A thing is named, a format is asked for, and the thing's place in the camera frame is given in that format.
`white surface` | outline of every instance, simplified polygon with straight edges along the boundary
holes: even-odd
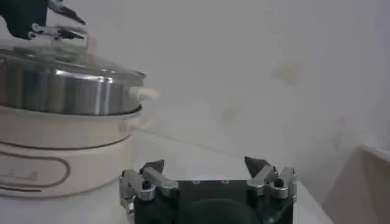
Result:
[[[151,139],[144,135],[140,139]],[[243,159],[232,158],[207,150],[153,138],[159,147],[140,147],[136,150],[135,168],[143,161],[166,159],[165,174],[172,178],[199,175],[224,175],[232,178],[249,177]],[[95,191],[71,197],[46,200],[21,200],[0,197],[2,224],[126,224],[126,215],[119,205],[117,182]],[[331,224],[307,190],[298,185],[297,221],[299,224]]]
[[[363,147],[363,149],[390,163],[390,150],[381,149],[378,147]]]
[[[48,197],[83,192],[107,184],[130,167],[132,138],[88,150],[38,150],[0,144],[0,194]]]

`stain on wall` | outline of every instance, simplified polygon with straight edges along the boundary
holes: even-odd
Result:
[[[303,64],[301,63],[280,63],[272,72],[272,77],[291,86],[299,82],[303,76]]]
[[[222,121],[224,124],[232,124],[239,114],[239,103],[233,99],[227,99],[225,108],[222,112]]]

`screw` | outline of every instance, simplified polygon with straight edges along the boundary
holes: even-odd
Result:
[[[151,187],[152,187],[152,183],[151,182],[149,182],[147,180],[142,182],[142,189],[147,190],[147,189],[150,189]]]
[[[274,184],[275,184],[275,187],[281,188],[281,187],[285,186],[285,181],[283,179],[278,178],[274,181]]]

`stainless steel pot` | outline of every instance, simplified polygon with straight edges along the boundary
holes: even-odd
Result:
[[[86,52],[52,47],[0,47],[0,105],[77,115],[129,114],[140,108],[132,88],[143,73]]]

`white wall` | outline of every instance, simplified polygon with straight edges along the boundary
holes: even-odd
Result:
[[[163,93],[154,135],[294,166],[319,202],[352,149],[388,146],[387,0],[65,2]]]

